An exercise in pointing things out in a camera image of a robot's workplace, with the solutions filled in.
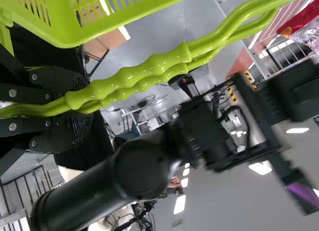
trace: red object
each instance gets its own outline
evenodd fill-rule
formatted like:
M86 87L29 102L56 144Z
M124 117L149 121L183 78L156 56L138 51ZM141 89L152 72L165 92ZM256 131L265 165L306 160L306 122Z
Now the red object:
M300 30L304 26L306 26L309 22L315 19L319 15L319 0L314 0L310 3L305 9L291 18L288 22L282 25L278 30L277 34L281 34L281 32L290 27L292 29L292 33L294 34L296 31Z

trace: purple object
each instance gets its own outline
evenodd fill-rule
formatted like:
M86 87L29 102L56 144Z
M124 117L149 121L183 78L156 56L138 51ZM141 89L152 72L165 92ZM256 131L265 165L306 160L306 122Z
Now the purple object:
M293 183L291 185L288 185L287 189L289 189L294 194L300 196L301 198L306 200L308 203L319 208L319 197L317 196L317 194L314 192L312 188L309 188L300 183Z

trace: metal rod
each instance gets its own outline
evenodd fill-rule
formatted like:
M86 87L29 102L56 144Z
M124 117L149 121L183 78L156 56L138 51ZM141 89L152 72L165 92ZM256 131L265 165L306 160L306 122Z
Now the metal rod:
M90 73L88 73L88 77L91 77L94 72L96 71L96 69L99 67L99 65L102 63L102 61L104 60L105 56L109 53L109 49L106 50L106 52L103 54L102 58L98 61L98 63L94 66L94 68L92 69L92 71Z
M128 116L126 116L126 122L128 124L128 131L130 131L130 125L129 125L129 119L128 119Z
M1 182L1 179L0 179L0 186L1 186L1 191L2 191L3 198L4 198L6 210L8 211L8 214L11 214L10 209L9 209L8 201L6 200L6 196L5 196L5 192L4 192L4 188L3 188L3 184Z
M126 129L125 129L125 122L124 122L124 118L123 118L123 117L122 117L122 120L123 120L124 132L126 132Z
M48 181L48 178L47 178L47 176L46 176L46 173L45 173L45 170L44 170L44 167L43 167L43 166L42 166L42 170L43 170L43 173L44 173L44 177L45 177L46 183L48 184L49 190L51 190L50 184L49 184L49 181Z
M35 181L36 181L36 185L38 186L39 192L42 195L42 192L41 192L41 189L40 189L40 185L39 185L38 179L36 178L36 174L35 173L34 173L34 178L35 178Z
M28 184L25 176L24 176L24 181L25 181L25 184L26 184L26 188L28 189L28 192L29 192L29 196L30 196L30 199L31 199L31 204L33 205L34 202L33 202L32 194L31 194L30 187L29 187L29 184Z
M267 52L267 54L269 55L269 57L271 58L271 60L274 62L274 64L276 65L276 67L281 70L282 67L281 65L277 62L277 60L274 58L274 56L270 53L270 51L268 50L268 48L265 49L265 51Z
M41 183L42 183L42 186L43 186L43 189L44 189L44 193L46 193L46 189L45 189L43 180L41 180Z
M290 50L290 52L294 55L294 57L296 58L297 61L299 61L299 59L296 57L295 53L293 53L293 51L290 49L289 45L287 44L287 41L285 41L285 44L287 45L288 49Z
M304 51L301 49L301 47L299 46L298 42L295 42L296 45L299 47L299 49L301 50L301 52L304 54L304 56L306 57L307 55L304 53Z
M36 159L36 165L39 165L43 160L45 160L49 156L50 156L50 154L43 156L41 159Z
M291 65L290 64L290 62L288 61L288 59L286 58L286 56L283 54L283 52L281 51L281 49L277 46L277 48L278 48L278 50L280 51L280 53L284 56L284 58L286 59L286 61L288 62L288 64L289 65Z
M23 231L23 228L22 228L20 220L18 220L18 223L19 223L20 230Z
M28 175L28 174L30 174L30 173L33 173L34 171L36 171L37 169L40 169L41 167L42 167L42 165L41 165L41 166L39 166L39 167L36 167L36 168L35 168L35 169L33 169L33 170L30 170L30 171L26 172L26 173L25 173L25 174L23 174L23 175L18 176L17 178L15 178L15 179L13 179L13 180L10 180L9 182L4 183L4 184L2 184L2 185L8 185L8 184L11 184L12 182L14 182L14 181L16 181L16 180L18 180L18 179L22 178L22 177L23 177L23 176L25 176L25 175Z
M93 54L91 54L91 53L88 53L88 52L84 52L85 54L87 54L89 57L91 57L91 58L93 58L93 59L95 59L95 60L100 60L100 58L99 57L97 57L96 55L93 55Z
M49 171L46 171L46 172L48 173L48 177L49 177L49 180L50 180L51 186L52 186L52 188L53 188L53 183L52 183L52 180L51 180L50 173L49 173Z
M272 66L270 66L270 68L273 70L274 73L276 73Z
M195 83L194 83L194 86L195 86L195 89L197 90L197 93L200 95L200 93L199 93L199 91L198 91L197 86L195 85Z
M21 201L21 204L22 204L22 208L24 208L24 203L23 203L23 200L22 200L22 197L21 197L19 186L18 186L18 183L16 181L15 181L15 186L16 186L16 190L18 191L18 195L19 195L19 198L20 198L20 201Z

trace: black metal bracket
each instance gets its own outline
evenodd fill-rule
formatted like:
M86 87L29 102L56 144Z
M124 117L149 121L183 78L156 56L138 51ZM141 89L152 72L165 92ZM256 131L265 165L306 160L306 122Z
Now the black metal bracket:
M0 100L41 105L50 102L52 94L43 89L0 83Z
M0 119L0 137L42 132L50 129L52 118L13 118Z

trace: green handle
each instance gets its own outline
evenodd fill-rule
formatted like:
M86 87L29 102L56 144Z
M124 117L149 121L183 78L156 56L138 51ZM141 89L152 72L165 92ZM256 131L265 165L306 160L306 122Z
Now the green handle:
M84 104L78 111L84 114L90 114L101 108L107 108L115 101L126 100L131 95L137 92L147 91L155 84L168 82L171 78L181 74L187 74L188 69L185 63L180 63L172 66L170 69L165 71L162 75L154 75L143 78L138 81L131 88L121 88L109 94L106 98L102 100L94 100Z
M281 7L294 0L249 0L235 8L234 11L221 23L212 33L191 41L188 46L191 50L192 58L209 52L223 43L229 36L246 20Z
M162 75L170 67L191 62L186 43L165 54L151 55L144 63L134 67L123 67L115 75L104 80L94 80L86 88L65 94L66 104L73 110L79 109L91 100L102 100L116 89L129 88L139 80L154 75Z

